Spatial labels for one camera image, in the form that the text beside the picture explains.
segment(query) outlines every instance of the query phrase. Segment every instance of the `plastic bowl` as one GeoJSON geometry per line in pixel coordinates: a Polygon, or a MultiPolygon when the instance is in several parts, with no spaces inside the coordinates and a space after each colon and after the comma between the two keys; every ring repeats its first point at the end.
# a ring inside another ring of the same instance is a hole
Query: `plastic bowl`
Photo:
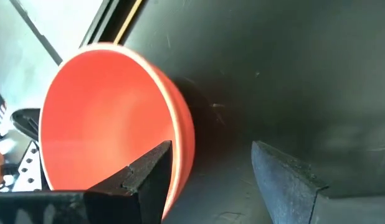
{"type": "Polygon", "coordinates": [[[173,165],[164,216],[193,165],[191,114],[163,72],[113,44],[85,47],[64,62],[40,112],[42,162],[52,190],[88,189],[169,139],[173,165]]]}

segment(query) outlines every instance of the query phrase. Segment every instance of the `black plastic piece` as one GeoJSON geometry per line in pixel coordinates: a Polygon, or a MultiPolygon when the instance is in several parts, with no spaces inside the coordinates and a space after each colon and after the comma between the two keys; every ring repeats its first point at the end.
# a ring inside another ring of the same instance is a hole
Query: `black plastic piece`
{"type": "Polygon", "coordinates": [[[86,191],[0,193],[0,223],[161,223],[171,141],[86,191]]]}
{"type": "Polygon", "coordinates": [[[11,115],[14,127],[34,141],[39,140],[39,108],[20,109],[11,115]]]}
{"type": "Polygon", "coordinates": [[[3,164],[0,166],[0,175],[17,175],[18,167],[18,164],[3,164]]]}
{"type": "MultiPolygon", "coordinates": [[[[97,42],[113,42],[135,2],[136,0],[105,0],[100,6],[80,46],[97,42]]],[[[131,25],[135,22],[136,17],[132,19],[131,25]]],[[[131,27],[128,26],[128,29],[123,33],[121,42],[125,41],[131,27]]]]}
{"type": "Polygon", "coordinates": [[[274,223],[309,223],[317,194],[327,185],[308,164],[262,142],[252,144],[252,165],[274,223]]]}

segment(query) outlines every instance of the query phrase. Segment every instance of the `scratch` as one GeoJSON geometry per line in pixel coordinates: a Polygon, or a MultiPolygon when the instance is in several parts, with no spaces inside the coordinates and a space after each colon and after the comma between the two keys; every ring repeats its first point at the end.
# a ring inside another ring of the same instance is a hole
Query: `scratch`
{"type": "Polygon", "coordinates": [[[222,212],[220,214],[218,214],[215,218],[215,221],[218,221],[220,218],[223,218],[227,221],[229,221],[231,224],[233,223],[236,223],[237,221],[239,221],[239,218],[241,216],[245,216],[243,213],[240,213],[240,212],[222,212]]]}
{"type": "Polygon", "coordinates": [[[217,121],[217,122],[220,122],[221,124],[223,124],[223,126],[225,126],[225,125],[226,125],[226,122],[224,122],[224,120],[223,120],[223,118],[220,116],[220,114],[219,114],[219,113],[216,113],[216,112],[215,112],[215,114],[216,114],[216,117],[217,117],[216,121],[217,121]]]}
{"type": "Polygon", "coordinates": [[[318,218],[318,216],[316,216],[316,220],[315,220],[315,223],[314,223],[314,224],[317,224],[318,221],[320,221],[320,218],[318,218]]]}
{"type": "Polygon", "coordinates": [[[213,103],[210,106],[213,107],[213,108],[224,108],[224,107],[226,107],[226,106],[224,106],[223,104],[220,104],[220,103],[213,103]]]}
{"type": "Polygon", "coordinates": [[[171,46],[170,46],[169,34],[166,34],[166,39],[168,40],[168,47],[169,47],[169,49],[170,49],[171,46]]]}
{"type": "Polygon", "coordinates": [[[189,78],[186,78],[186,77],[183,77],[185,80],[187,80],[187,81],[189,81],[189,82],[191,82],[192,84],[194,84],[195,85],[195,82],[194,81],[192,81],[191,79],[189,79],[189,78]]]}
{"type": "Polygon", "coordinates": [[[245,182],[246,184],[251,185],[251,186],[254,185],[253,183],[251,183],[251,182],[249,182],[248,180],[245,180],[245,179],[243,179],[243,178],[240,178],[240,180],[243,181],[243,182],[245,182]]]}
{"type": "Polygon", "coordinates": [[[385,151],[385,147],[380,147],[380,148],[377,148],[377,149],[368,149],[366,150],[368,152],[379,152],[379,151],[385,151]]]}

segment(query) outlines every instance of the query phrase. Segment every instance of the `dark gray surface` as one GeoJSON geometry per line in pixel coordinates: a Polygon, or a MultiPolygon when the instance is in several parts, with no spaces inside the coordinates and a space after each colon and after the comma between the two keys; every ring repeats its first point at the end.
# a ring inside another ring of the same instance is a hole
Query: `dark gray surface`
{"type": "Polygon", "coordinates": [[[262,142],[252,143],[252,165],[273,222],[309,224],[317,194],[327,187],[310,166],[262,142]]]}
{"type": "Polygon", "coordinates": [[[385,224],[385,195],[334,199],[319,195],[311,224],[326,223],[385,224]]]}
{"type": "MultiPolygon", "coordinates": [[[[125,45],[194,85],[229,132],[311,164],[330,195],[385,193],[385,1],[149,0],[125,45]]],[[[176,211],[206,216],[199,195],[237,207],[242,195],[218,189],[242,191],[233,175],[250,175],[247,142],[218,152],[246,170],[213,173],[205,193],[193,172],[170,223],[176,211]],[[188,192],[200,202],[187,206],[188,192]]],[[[223,157],[207,163],[221,169],[223,157]]]]}

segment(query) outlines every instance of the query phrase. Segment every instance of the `bowl rim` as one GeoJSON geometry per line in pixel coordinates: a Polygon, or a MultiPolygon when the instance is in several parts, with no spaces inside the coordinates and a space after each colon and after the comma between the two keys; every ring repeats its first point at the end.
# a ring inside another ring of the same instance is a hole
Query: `bowl rim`
{"type": "MultiPolygon", "coordinates": [[[[181,129],[181,125],[178,122],[179,121],[179,115],[177,114],[177,109],[175,107],[176,104],[174,103],[173,97],[171,96],[170,91],[168,90],[168,87],[166,87],[164,82],[159,77],[158,73],[154,70],[154,67],[149,62],[147,62],[146,59],[144,59],[138,53],[128,49],[127,47],[124,47],[121,45],[115,45],[113,43],[94,43],[94,44],[86,45],[86,46],[79,48],[74,54],[69,56],[67,60],[62,61],[62,63],[59,65],[57,73],[56,73],[55,77],[52,79],[52,81],[50,82],[50,85],[49,85],[47,92],[45,94],[44,102],[43,102],[42,108],[40,110],[39,117],[41,118],[43,115],[44,105],[46,103],[49,90],[50,90],[57,74],[62,70],[64,65],[67,62],[69,62],[70,60],[72,60],[74,57],[77,57],[80,54],[83,54],[85,52],[95,51],[95,50],[109,50],[109,51],[112,51],[115,53],[123,54],[123,55],[131,58],[132,60],[134,60],[153,79],[156,86],[160,90],[160,92],[161,92],[161,94],[162,94],[162,96],[166,102],[166,105],[168,106],[169,113],[170,113],[171,120],[172,120],[172,125],[173,125],[174,138],[176,141],[176,142],[173,142],[173,150],[172,150],[172,152],[173,152],[172,164],[174,162],[176,163],[176,170],[174,173],[173,183],[171,182],[170,183],[171,185],[169,186],[169,192],[168,192],[168,196],[166,198],[166,203],[165,203],[164,210],[163,210],[163,217],[165,217],[167,215],[167,213],[169,212],[171,205],[175,201],[176,193],[178,191],[178,186],[179,186],[180,181],[181,181],[181,170],[182,170],[181,164],[182,164],[183,155],[182,155],[182,152],[180,149],[181,149],[181,140],[182,140],[182,137],[181,137],[181,135],[182,135],[181,130],[182,129],[181,129]]],[[[41,129],[42,129],[42,119],[39,119],[39,133],[41,133],[41,131],[42,131],[41,129]]],[[[50,178],[47,175],[47,170],[46,170],[45,164],[44,164],[44,156],[43,156],[44,155],[44,149],[42,147],[41,134],[38,134],[38,138],[39,138],[39,144],[40,144],[40,153],[42,155],[40,161],[42,163],[43,172],[44,172],[44,175],[46,176],[49,188],[51,190],[53,190],[53,185],[50,182],[50,178]]]]}

